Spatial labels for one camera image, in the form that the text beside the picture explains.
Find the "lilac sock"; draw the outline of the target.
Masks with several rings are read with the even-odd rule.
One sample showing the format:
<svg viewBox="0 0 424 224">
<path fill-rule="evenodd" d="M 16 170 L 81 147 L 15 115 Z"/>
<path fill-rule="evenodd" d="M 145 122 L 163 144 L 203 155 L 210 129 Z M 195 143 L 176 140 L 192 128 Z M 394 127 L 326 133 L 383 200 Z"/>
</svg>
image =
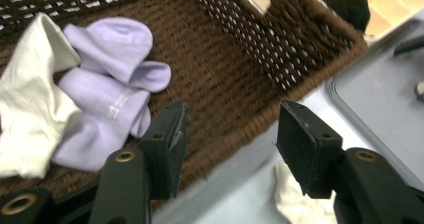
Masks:
<svg viewBox="0 0 424 224">
<path fill-rule="evenodd" d="M 82 115 L 53 154 L 58 165 L 97 172 L 130 135 L 141 137 L 150 125 L 150 93 L 143 89 L 81 68 L 66 73 L 59 87 Z"/>
<path fill-rule="evenodd" d="M 122 84 L 157 93 L 171 81 L 168 64 L 148 60 L 154 38 L 142 22 L 123 18 L 103 18 L 88 27 L 68 24 L 63 30 L 79 53 L 81 67 L 110 75 Z"/>
</svg>

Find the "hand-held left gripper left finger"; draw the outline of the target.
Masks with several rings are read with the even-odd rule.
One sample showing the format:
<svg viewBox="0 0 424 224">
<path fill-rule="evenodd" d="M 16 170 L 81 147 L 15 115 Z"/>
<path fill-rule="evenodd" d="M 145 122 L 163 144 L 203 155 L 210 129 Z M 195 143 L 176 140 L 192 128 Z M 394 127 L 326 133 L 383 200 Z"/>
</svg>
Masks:
<svg viewBox="0 0 424 224">
<path fill-rule="evenodd" d="M 135 147 L 104 165 L 88 224 L 150 224 L 152 200 L 177 195 L 188 137 L 187 104 L 162 108 Z"/>
</svg>

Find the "black sock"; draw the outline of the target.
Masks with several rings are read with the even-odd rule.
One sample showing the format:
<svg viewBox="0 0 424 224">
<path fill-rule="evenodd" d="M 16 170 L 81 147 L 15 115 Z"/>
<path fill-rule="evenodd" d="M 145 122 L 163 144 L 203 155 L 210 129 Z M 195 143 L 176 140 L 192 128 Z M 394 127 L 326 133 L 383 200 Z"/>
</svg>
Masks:
<svg viewBox="0 0 424 224">
<path fill-rule="evenodd" d="M 371 18 L 368 0 L 322 0 L 356 30 L 366 32 Z"/>
</svg>

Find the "white table cover sheet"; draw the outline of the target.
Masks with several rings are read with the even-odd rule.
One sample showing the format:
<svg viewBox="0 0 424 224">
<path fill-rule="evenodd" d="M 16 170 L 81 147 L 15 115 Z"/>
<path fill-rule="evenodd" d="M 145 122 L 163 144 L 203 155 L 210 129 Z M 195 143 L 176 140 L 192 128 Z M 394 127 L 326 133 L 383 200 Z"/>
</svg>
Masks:
<svg viewBox="0 0 424 224">
<path fill-rule="evenodd" d="M 153 224 L 290 224 L 274 199 L 276 137 L 273 124 L 160 208 Z"/>
</svg>

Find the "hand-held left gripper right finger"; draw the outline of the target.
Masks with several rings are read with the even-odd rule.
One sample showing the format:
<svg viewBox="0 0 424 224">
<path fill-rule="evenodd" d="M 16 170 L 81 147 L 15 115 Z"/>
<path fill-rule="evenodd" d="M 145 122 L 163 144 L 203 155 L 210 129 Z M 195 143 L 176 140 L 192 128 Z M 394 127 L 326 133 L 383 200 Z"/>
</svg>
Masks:
<svg viewBox="0 0 424 224">
<path fill-rule="evenodd" d="M 424 224 L 424 192 L 379 153 L 343 138 L 306 106 L 280 103 L 277 148 L 304 194 L 327 199 L 338 224 Z"/>
</svg>

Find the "brown woven basket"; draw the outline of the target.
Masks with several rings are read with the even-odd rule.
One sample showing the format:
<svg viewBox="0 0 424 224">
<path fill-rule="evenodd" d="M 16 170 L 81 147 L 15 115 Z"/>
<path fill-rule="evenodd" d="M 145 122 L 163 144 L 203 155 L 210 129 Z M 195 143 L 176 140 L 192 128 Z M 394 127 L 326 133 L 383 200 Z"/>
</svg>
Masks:
<svg viewBox="0 0 424 224">
<path fill-rule="evenodd" d="M 319 0 L 0 0 L 0 73 L 30 20 L 59 25 L 105 17 L 143 22 L 151 58 L 168 64 L 170 85 L 149 108 L 187 104 L 185 159 L 179 183 L 204 178 L 297 100 L 366 51 L 363 35 Z"/>
</svg>

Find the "cream divided storage box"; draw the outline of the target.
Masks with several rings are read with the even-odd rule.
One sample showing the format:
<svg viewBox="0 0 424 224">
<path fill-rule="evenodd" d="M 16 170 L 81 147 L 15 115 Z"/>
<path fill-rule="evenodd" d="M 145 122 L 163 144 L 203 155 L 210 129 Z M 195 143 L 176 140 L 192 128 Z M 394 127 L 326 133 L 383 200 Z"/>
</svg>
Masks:
<svg viewBox="0 0 424 224">
<path fill-rule="evenodd" d="M 366 34 L 378 39 L 424 8 L 424 0 L 368 0 Z"/>
</svg>

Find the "clear plastic lid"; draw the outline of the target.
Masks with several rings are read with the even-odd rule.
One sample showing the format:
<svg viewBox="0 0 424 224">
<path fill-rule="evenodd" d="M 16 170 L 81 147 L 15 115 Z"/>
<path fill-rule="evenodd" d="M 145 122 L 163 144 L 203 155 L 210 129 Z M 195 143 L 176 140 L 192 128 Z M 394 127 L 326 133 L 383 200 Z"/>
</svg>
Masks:
<svg viewBox="0 0 424 224">
<path fill-rule="evenodd" d="M 329 100 L 410 186 L 424 192 L 424 48 L 395 55 L 403 42 L 424 35 L 410 19 L 372 44 L 367 53 L 326 84 Z"/>
</svg>

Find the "white sock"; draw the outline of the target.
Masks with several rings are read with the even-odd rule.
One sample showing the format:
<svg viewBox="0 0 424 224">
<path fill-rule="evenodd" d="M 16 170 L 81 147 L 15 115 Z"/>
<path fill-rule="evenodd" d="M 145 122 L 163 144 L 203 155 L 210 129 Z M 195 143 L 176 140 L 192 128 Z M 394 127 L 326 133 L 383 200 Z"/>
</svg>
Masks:
<svg viewBox="0 0 424 224">
<path fill-rule="evenodd" d="M 38 14 L 0 77 L 0 178 L 42 178 L 81 110 L 53 80 L 80 58 L 61 29 Z"/>
<path fill-rule="evenodd" d="M 274 167 L 276 209 L 291 224 L 338 224 L 333 204 L 335 192 L 329 199 L 312 199 L 304 195 L 288 166 L 277 162 Z"/>
</svg>

